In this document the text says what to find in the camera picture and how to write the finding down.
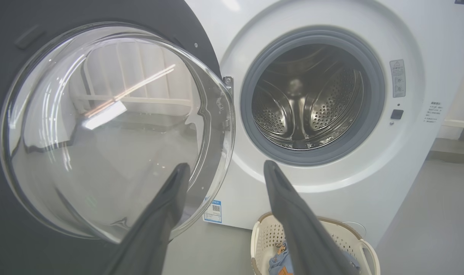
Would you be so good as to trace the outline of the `stainless steel washing machine drum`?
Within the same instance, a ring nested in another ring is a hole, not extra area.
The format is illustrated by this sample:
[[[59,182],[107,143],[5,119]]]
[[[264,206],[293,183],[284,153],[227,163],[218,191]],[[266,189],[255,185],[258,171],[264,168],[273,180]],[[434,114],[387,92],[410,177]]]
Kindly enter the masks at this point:
[[[258,79],[252,99],[255,125],[286,149],[326,146],[345,134],[361,112],[363,73],[352,54],[334,45],[290,49]]]

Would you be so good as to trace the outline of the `white front-load washing machine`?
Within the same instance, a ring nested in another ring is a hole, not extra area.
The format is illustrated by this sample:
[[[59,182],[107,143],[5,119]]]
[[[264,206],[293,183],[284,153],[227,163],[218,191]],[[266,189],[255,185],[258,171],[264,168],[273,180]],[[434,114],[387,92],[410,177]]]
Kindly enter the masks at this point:
[[[464,0],[185,0],[209,37],[221,75],[234,79],[236,132],[220,191],[222,226],[251,229],[269,212],[264,163],[274,161],[320,217],[353,221],[376,246],[410,190],[464,75]],[[247,135],[239,100],[252,62],[282,35],[332,26],[366,42],[382,67],[377,125],[334,162],[295,167],[262,153]],[[394,98],[390,61],[404,60],[405,97]]]

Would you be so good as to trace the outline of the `grey concrete ledge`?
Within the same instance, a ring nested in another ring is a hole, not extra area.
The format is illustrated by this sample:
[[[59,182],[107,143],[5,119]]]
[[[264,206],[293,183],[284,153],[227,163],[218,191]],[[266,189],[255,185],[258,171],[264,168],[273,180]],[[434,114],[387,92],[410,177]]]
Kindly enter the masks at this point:
[[[436,138],[426,160],[464,164],[464,141]]]

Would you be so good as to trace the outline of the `black round glass washer door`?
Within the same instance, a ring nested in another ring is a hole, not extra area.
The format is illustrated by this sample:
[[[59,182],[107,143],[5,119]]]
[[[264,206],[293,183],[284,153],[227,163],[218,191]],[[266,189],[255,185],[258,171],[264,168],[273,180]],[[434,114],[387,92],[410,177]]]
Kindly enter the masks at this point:
[[[178,55],[196,87],[187,115],[127,111],[114,99],[80,113],[68,92],[86,55],[135,39]],[[170,241],[199,219],[230,165],[220,66],[185,0],[0,0],[0,267],[52,263],[67,242],[113,251],[180,163],[190,167]]]

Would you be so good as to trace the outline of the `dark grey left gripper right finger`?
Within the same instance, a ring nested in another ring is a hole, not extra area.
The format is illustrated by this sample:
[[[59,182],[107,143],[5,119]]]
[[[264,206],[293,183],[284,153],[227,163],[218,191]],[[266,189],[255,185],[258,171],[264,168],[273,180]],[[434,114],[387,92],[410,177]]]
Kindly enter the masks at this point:
[[[270,207],[282,224],[294,275],[359,275],[279,166],[264,163]]]

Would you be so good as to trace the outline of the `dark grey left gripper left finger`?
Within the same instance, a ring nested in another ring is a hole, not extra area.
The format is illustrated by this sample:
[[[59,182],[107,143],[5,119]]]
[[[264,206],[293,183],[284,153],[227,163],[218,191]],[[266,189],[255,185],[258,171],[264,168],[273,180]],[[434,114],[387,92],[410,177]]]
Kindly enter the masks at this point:
[[[102,275],[161,275],[170,233],[183,214],[190,167],[178,164],[141,213]]]

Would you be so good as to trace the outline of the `cream laundry basket brown rim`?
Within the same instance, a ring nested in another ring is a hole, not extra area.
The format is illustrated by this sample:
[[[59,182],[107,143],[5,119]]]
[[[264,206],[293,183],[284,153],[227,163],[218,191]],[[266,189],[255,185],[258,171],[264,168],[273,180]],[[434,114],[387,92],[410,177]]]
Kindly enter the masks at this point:
[[[335,244],[354,256],[360,264],[360,275],[381,275],[375,249],[345,223],[319,218]],[[254,275],[268,275],[270,258],[286,240],[283,226],[271,212],[263,214],[255,223],[251,235],[251,264]]]

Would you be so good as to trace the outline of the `round drain filter cover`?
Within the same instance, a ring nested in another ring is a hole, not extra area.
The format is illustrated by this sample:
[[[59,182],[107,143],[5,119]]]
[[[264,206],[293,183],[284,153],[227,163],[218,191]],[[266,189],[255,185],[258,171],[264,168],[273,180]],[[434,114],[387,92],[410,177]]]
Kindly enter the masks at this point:
[[[344,221],[343,223],[355,230],[361,236],[361,238],[365,237],[367,231],[362,224],[353,221]]]

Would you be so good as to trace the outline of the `blue energy label sticker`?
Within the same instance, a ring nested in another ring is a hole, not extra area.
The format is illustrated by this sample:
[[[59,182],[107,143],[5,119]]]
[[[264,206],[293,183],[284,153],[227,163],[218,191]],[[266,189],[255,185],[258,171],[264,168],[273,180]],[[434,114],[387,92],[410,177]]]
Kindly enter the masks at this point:
[[[213,200],[202,217],[205,222],[222,223],[221,201]]]

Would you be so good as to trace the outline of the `grey warning sticker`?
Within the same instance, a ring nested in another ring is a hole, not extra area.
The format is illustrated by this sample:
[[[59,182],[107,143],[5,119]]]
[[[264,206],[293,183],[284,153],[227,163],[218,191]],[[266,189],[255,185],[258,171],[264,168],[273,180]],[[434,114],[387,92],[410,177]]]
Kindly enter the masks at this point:
[[[406,95],[406,77],[404,60],[390,61],[390,72],[392,75],[393,97],[400,98]]]

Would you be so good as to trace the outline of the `metal door hinge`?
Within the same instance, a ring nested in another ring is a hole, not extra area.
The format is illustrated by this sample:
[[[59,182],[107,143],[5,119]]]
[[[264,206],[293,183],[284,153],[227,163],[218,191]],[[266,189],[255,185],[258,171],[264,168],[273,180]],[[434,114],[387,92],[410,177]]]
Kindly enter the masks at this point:
[[[234,79],[231,76],[225,76],[222,80],[226,89],[223,93],[225,96],[225,120],[223,127],[225,131],[232,132],[235,125]]]

